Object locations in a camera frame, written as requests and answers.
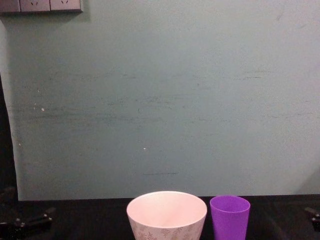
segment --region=table surface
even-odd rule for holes
[[[200,198],[208,207],[200,239],[213,240],[209,208],[212,197]],[[251,203],[247,240],[320,240],[320,232],[314,231],[304,211],[306,207],[320,210],[320,194],[244,198]],[[130,201],[131,198],[20,201],[10,217],[24,219],[56,208],[51,231],[28,240],[134,240],[126,213]]]

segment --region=black clamp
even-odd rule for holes
[[[314,230],[320,232],[320,212],[311,207],[306,207],[304,210],[309,213]]]
[[[49,208],[43,214],[22,221],[17,218],[13,223],[0,223],[0,239],[16,240],[37,235],[50,230],[52,214],[56,209]]]

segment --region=electrical socket panel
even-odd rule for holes
[[[21,12],[49,12],[50,0],[20,0]]]
[[[81,0],[50,0],[51,11],[82,12]]]
[[[17,12],[20,12],[19,0],[0,0],[0,14]]]

